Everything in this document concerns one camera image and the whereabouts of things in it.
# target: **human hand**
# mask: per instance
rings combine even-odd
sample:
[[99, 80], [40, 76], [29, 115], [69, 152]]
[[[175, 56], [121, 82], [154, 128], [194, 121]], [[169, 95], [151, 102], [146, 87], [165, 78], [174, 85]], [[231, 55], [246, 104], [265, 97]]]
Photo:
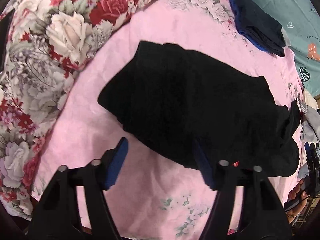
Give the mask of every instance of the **human hand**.
[[[300, 189], [301, 189], [301, 185], [303, 183], [304, 179], [301, 179], [298, 184], [289, 192], [288, 194], [288, 200], [292, 200], [296, 197], [296, 195], [300, 192]], [[301, 202], [296, 205], [292, 210], [288, 211], [287, 214], [291, 217], [295, 217], [297, 216], [302, 210], [303, 208], [306, 206], [307, 204], [307, 201], [308, 201], [308, 195], [305, 191], [302, 192], [301, 194]], [[288, 220], [289, 220], [289, 223], [291, 223], [294, 218], [291, 218], [288, 216]]]

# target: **finger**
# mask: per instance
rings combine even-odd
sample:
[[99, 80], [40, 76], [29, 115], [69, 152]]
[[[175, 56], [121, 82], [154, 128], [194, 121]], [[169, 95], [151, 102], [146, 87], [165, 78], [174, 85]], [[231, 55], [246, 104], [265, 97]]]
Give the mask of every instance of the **finger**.
[[307, 204], [308, 198], [305, 191], [303, 191], [301, 194], [301, 200], [302, 201], [296, 207], [293, 208], [292, 211], [294, 214], [299, 214]]
[[297, 186], [295, 186], [295, 187], [293, 188], [293, 192], [294, 192], [294, 193], [299, 193], [300, 188], [301, 188], [301, 185], [298, 184]]
[[301, 194], [301, 203], [300, 203], [300, 211], [299, 212], [301, 212], [301, 210], [306, 206], [306, 204], [307, 204], [307, 201], [308, 201], [308, 195], [307, 195], [307, 193], [304, 191], [304, 192], [302, 192], [302, 194]]
[[296, 193], [292, 190], [292, 191], [290, 191], [290, 193], [289, 193], [289, 198], [290, 199], [295, 199], [295, 197], [296, 197]]
[[288, 201], [289, 201], [289, 200], [292, 200], [291, 194], [292, 194], [292, 190], [291, 190], [291, 191], [289, 192], [289, 194], [288, 194]]

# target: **floral pillow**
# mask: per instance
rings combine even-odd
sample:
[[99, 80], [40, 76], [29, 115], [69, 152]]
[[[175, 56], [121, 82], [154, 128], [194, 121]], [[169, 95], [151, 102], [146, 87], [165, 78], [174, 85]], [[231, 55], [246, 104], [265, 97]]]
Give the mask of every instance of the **floral pillow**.
[[0, 200], [31, 219], [39, 152], [74, 79], [110, 35], [151, 0], [10, 0], [0, 70]]

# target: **metal screw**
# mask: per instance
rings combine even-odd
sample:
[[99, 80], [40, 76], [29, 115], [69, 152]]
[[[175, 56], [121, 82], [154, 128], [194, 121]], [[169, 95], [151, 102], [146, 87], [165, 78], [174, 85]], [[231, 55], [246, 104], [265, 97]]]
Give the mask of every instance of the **metal screw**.
[[219, 161], [219, 164], [220, 164], [221, 166], [227, 167], [227, 166], [229, 165], [229, 162], [226, 161], [226, 160], [220, 160], [220, 161]]
[[92, 166], [98, 166], [98, 165], [100, 165], [101, 164], [101, 160], [99, 160], [99, 159], [95, 159], [95, 160], [93, 160], [92, 162], [91, 162], [91, 165]]
[[254, 166], [253, 169], [254, 169], [256, 172], [262, 171], [262, 168], [261, 168], [260, 166]]
[[68, 166], [67, 165], [61, 165], [59, 168], [58, 168], [58, 171], [65, 171], [68, 169]]

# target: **bed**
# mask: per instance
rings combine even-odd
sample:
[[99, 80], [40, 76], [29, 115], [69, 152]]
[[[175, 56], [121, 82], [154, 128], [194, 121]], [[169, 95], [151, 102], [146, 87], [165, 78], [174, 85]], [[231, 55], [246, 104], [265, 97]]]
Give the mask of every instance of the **bed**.
[[[185, 49], [199, 50], [248, 75], [263, 75], [276, 103], [290, 106], [293, 100], [303, 97], [294, 53], [286, 48], [283, 58], [270, 55], [239, 35], [228, 0], [155, 0], [130, 17], [130, 22], [108, 39], [77, 79], [77, 71], [69, 72], [76, 81], [72, 89], [72, 84], [66, 85], [68, 93], [63, 93], [66, 104], [60, 117], [56, 123], [55, 119], [50, 123], [51, 126], [55, 123], [51, 133], [34, 138], [36, 150], [41, 149], [42, 154], [36, 175], [30, 174], [29, 180], [34, 181], [31, 195], [37, 200], [41, 198], [60, 165], [84, 166], [92, 159], [100, 158], [105, 150], [115, 147], [125, 136], [129, 140], [127, 158], [117, 183], [105, 192], [121, 236], [198, 239], [215, 192], [204, 184], [199, 171], [186, 169], [158, 155], [124, 132], [116, 117], [98, 105], [101, 89], [133, 57], [140, 40], [171, 42]], [[299, 128], [293, 138], [301, 149]], [[30, 169], [35, 169], [39, 161], [37, 156], [28, 159]], [[297, 183], [297, 173], [298, 170], [288, 178], [270, 178], [283, 203]], [[2, 190], [8, 190], [3, 184], [1, 186]], [[90, 228], [83, 188], [77, 190], [82, 225]], [[21, 193], [25, 195], [19, 198], [27, 200], [28, 193], [20, 190]], [[29, 212], [30, 208], [23, 206], [27, 201], [13, 205], [14, 200], [6, 202], [1, 197], [2, 202], [7, 203], [7, 211], [14, 213], [18, 206], [19, 215], [24, 210]], [[241, 202], [242, 189], [239, 187], [229, 233], [237, 228]]]

